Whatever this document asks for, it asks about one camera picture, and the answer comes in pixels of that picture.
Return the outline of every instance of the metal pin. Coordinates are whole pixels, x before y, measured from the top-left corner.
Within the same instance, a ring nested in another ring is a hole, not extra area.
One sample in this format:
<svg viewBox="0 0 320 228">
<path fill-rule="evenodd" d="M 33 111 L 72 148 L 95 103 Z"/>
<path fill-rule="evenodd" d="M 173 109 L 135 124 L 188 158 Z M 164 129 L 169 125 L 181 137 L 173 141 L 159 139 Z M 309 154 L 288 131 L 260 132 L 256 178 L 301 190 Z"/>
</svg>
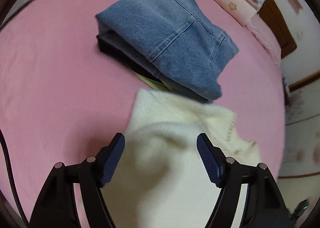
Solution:
<svg viewBox="0 0 320 228">
<path fill-rule="evenodd" d="M 228 163 L 230 163 L 230 164 L 233 164 L 233 163 L 235 162 L 235 159 L 232 158 L 232 157 L 227 157 L 227 158 L 226 158 L 226 161 L 227 161 Z"/>
<path fill-rule="evenodd" d="M 92 163 L 92 162 L 94 162 L 95 160 L 96 160 L 96 157 L 95 157 L 95 156 L 90 156 L 90 157 L 87 158 L 87 161 L 88 161 L 89 163 Z"/>
<path fill-rule="evenodd" d="M 265 163 L 260 163 L 259 167 L 262 168 L 263 170 L 268 168 Z"/>
<path fill-rule="evenodd" d="M 57 162 L 54 164 L 55 168 L 61 168 L 62 167 L 62 163 L 61 162 Z"/>
</svg>

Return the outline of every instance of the black cable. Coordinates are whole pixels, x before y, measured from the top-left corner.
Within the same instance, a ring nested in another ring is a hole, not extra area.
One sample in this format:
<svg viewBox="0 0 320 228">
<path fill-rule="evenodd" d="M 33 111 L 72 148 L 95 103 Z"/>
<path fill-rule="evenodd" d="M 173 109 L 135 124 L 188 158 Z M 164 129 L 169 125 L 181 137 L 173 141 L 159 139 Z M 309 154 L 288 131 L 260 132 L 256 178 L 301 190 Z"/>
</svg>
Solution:
<svg viewBox="0 0 320 228">
<path fill-rule="evenodd" d="M 14 201 L 16 202 L 18 211 L 20 213 L 20 216 L 21 216 L 25 226 L 29 227 L 28 219 L 27 219 L 27 217 L 26 217 L 26 215 L 25 215 L 25 213 L 23 211 L 23 208 L 22 208 L 22 205 L 20 203 L 19 196 L 18 196 L 18 193 L 17 193 L 17 188 L 16 188 L 16 185 L 14 183 L 12 167 L 11 167 L 11 162 L 10 162 L 10 157 L 9 157 L 9 151 L 8 151 L 8 147 L 7 147 L 7 144 L 5 142 L 5 139 L 4 139 L 4 136 L 2 134 L 1 129 L 0 129 L 0 143 L 1 143 L 2 150 L 3 150 L 3 154 L 4 154 L 5 164 L 7 166 L 8 178 L 9 178 L 10 187 L 11 187 L 11 190 L 12 190 Z"/>
</svg>

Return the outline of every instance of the pink bed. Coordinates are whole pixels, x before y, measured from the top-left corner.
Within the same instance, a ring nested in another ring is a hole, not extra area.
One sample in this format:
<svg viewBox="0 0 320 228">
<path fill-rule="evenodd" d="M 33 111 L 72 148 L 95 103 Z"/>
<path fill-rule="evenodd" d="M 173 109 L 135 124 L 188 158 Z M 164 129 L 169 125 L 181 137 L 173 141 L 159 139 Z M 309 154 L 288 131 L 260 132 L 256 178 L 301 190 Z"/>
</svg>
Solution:
<svg viewBox="0 0 320 228">
<path fill-rule="evenodd" d="M 0 127 L 18 194 L 29 218 L 52 166 L 77 164 L 124 132 L 139 88 L 131 71 L 99 52 L 95 14 L 117 0 L 35 0 L 0 32 Z M 239 53 L 218 79 L 215 103 L 237 113 L 244 140 L 257 140 L 277 177 L 284 149 L 281 72 L 218 4 L 196 0 Z M 15 207 L 4 159 L 0 190 Z"/>
</svg>

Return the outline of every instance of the denim fabric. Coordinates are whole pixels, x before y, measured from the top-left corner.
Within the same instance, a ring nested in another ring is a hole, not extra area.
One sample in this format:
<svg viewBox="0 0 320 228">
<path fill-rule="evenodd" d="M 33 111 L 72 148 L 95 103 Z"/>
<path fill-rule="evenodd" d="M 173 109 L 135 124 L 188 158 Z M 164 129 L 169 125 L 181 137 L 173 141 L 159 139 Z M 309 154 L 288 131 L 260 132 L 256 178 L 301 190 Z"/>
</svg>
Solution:
<svg viewBox="0 0 320 228">
<path fill-rule="evenodd" d="M 217 77 L 238 48 L 195 0 L 120 0 L 96 18 L 99 38 L 154 77 L 208 100 L 221 96 Z"/>
</svg>

